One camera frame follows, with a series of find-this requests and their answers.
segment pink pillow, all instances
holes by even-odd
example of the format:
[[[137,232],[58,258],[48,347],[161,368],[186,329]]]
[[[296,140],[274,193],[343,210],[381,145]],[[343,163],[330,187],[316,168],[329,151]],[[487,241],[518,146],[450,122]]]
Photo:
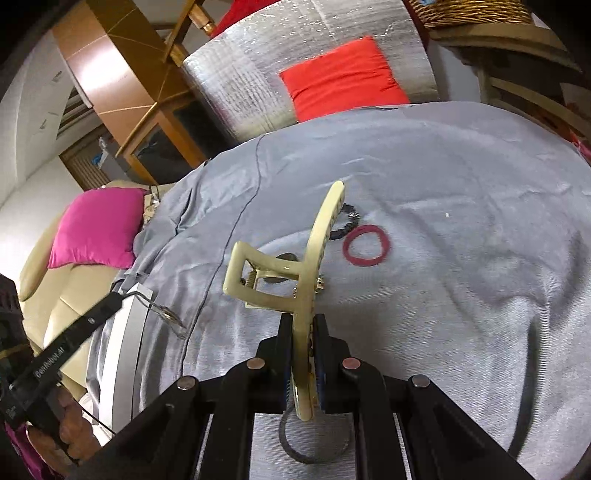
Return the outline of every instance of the pink pillow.
[[[70,263],[131,267],[145,193],[113,187],[78,195],[61,218],[47,268]]]

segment wicker basket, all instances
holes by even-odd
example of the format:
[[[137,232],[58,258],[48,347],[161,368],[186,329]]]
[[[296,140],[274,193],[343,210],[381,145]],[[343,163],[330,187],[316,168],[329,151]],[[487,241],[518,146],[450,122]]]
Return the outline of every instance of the wicker basket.
[[[431,5],[408,1],[426,28],[470,23],[532,23],[529,10],[519,0],[437,0]]]

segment cushion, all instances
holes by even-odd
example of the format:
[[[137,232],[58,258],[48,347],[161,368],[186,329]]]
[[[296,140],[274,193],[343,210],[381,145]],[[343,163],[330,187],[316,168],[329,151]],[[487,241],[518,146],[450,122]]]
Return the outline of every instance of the cushion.
[[[225,29],[230,28],[234,23],[252,15],[259,10],[276,4],[279,0],[234,0],[228,13],[223,16],[213,31],[211,38],[216,37]]]
[[[361,106],[410,103],[372,37],[350,41],[279,75],[300,122]]]
[[[131,267],[144,193],[144,189],[113,187],[79,195],[61,218],[47,268],[66,264]]]

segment gray bedsheet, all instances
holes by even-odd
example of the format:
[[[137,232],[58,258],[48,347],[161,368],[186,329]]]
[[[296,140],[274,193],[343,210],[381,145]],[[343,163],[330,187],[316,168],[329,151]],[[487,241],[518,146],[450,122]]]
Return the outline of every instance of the gray bedsheet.
[[[182,179],[137,236],[124,287],[153,289],[191,334],[180,340],[148,316],[135,411],[181,375],[224,374],[276,333],[279,314],[222,293],[232,245],[302,256],[337,179],[392,250],[361,268],[344,259],[342,241],[329,242],[317,312],[331,334],[384,374],[431,377],[539,480],[568,474],[591,441],[591,170],[560,138],[478,103],[316,119]],[[353,244],[357,254],[377,250],[371,235]],[[92,343],[95,396],[109,331]],[[351,450],[327,465],[291,460],[278,422],[257,417],[251,478],[354,478]],[[304,450],[338,448],[346,420],[335,422],[298,438],[291,421],[288,433]]]

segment silver foil wrap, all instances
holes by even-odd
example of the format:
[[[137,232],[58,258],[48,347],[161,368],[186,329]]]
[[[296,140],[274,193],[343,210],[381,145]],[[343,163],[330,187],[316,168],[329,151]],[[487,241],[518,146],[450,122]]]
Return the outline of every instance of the silver foil wrap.
[[[437,99],[433,71],[402,0],[281,0],[239,21],[184,61],[238,142],[296,123],[279,72],[372,35],[412,103]]]

